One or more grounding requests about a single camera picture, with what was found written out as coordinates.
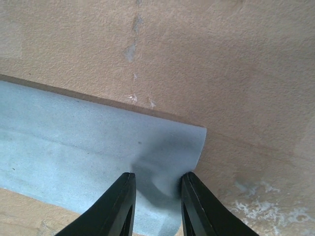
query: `brown cardboard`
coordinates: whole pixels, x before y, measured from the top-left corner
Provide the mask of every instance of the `brown cardboard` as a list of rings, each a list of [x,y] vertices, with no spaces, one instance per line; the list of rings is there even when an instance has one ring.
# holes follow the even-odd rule
[[[53,236],[79,216],[5,189],[0,189],[0,198],[7,203],[0,211],[2,236]]]
[[[195,172],[233,213],[315,234],[313,1],[0,4],[2,80],[205,126]]]

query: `tan wall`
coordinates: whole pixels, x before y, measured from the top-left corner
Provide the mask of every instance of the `tan wall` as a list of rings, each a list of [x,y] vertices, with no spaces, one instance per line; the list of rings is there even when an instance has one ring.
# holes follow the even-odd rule
[[[315,235],[314,1],[0,7],[0,73],[20,80],[2,79],[205,126],[196,173],[233,213],[262,235]]]

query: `gray fabric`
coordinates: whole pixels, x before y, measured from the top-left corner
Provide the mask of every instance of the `gray fabric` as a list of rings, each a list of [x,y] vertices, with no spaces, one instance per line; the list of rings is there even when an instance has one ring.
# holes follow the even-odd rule
[[[174,235],[206,129],[0,81],[0,187],[82,213],[136,173],[134,231]]]

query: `gray stain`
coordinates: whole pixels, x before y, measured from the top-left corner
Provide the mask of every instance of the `gray stain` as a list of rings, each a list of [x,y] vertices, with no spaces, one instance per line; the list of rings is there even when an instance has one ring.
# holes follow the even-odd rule
[[[135,31],[137,34],[139,33],[139,25],[143,24],[143,19],[140,15],[137,15],[134,19],[133,28],[132,30]]]
[[[132,62],[135,54],[136,54],[136,42],[134,42],[133,44],[131,44],[129,47],[127,47],[124,50],[124,56],[129,62]]]

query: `white scuff mark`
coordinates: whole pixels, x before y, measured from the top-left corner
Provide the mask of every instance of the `white scuff mark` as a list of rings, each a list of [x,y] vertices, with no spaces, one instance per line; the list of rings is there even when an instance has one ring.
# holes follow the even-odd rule
[[[129,102],[132,102],[132,103],[136,103],[138,101],[136,94],[129,94],[127,96],[122,96],[122,97],[128,98]]]
[[[256,194],[256,190],[259,187],[255,184],[250,183],[240,183],[239,181],[234,182],[235,186],[242,192],[245,193],[246,198],[254,196]]]
[[[136,40],[133,44],[131,44],[129,47],[127,47],[125,50],[124,50],[124,56],[125,58],[129,61],[129,62],[132,62],[133,61],[133,58],[136,54]]]
[[[308,210],[306,207],[297,207],[293,211],[286,213],[282,212],[278,205],[278,203],[259,202],[258,200],[253,201],[251,204],[235,201],[235,207],[231,211],[243,213],[246,216],[246,221],[243,219],[243,222],[247,225],[249,224],[248,219],[259,222],[264,220],[272,223],[274,235],[279,235],[281,229],[292,223],[315,222],[315,219],[306,213]]]
[[[277,192],[280,193],[280,190],[277,188],[274,188],[273,186],[271,186],[271,184],[265,182],[265,181],[260,181],[260,182],[256,182],[256,183],[249,183],[249,182],[245,182],[245,183],[241,183],[240,181],[235,181],[234,185],[243,193],[245,194],[246,198],[252,197],[256,194],[257,190],[260,187],[264,187],[265,188],[265,193],[269,193],[269,192]]]
[[[149,101],[150,101],[150,107],[153,109],[156,106],[156,103],[151,98],[149,98]]]
[[[280,193],[280,189],[272,187],[269,183],[267,183],[265,181],[260,182],[260,184],[265,187],[265,193],[269,193],[269,192],[278,192],[278,193]]]
[[[136,32],[136,34],[139,33],[139,26],[143,24],[143,19],[141,18],[141,16],[138,14],[133,22],[133,27],[132,30]]]

